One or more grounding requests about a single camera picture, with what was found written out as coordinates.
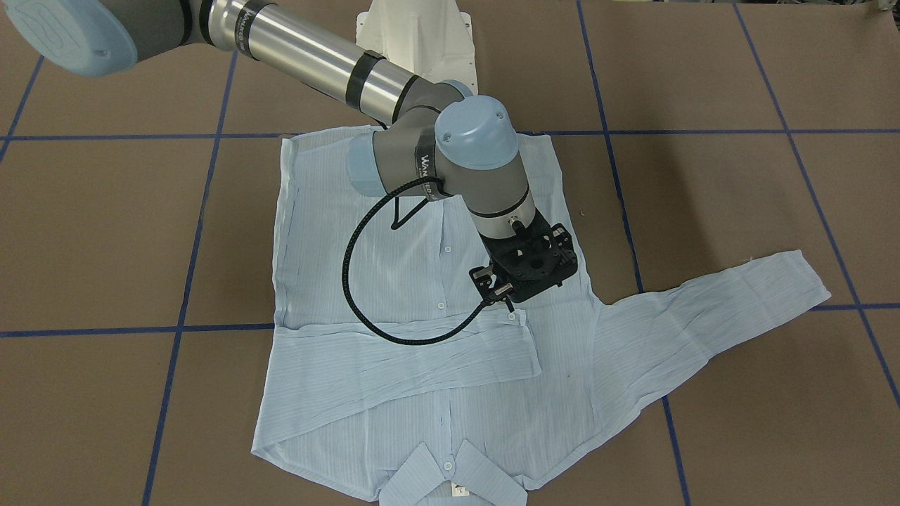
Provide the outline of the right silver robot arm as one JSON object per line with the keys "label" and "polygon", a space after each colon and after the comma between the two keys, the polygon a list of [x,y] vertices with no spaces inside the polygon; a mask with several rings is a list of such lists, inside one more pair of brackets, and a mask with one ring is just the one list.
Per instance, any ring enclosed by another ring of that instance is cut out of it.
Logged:
{"label": "right silver robot arm", "polygon": [[288,74],[385,126],[351,142],[358,193],[463,199],[489,263],[470,270],[486,302],[527,301],[575,275],[569,231],[536,207],[505,107],[464,84],[434,83],[274,1],[6,1],[36,51],[80,76],[133,68],[206,43]]}

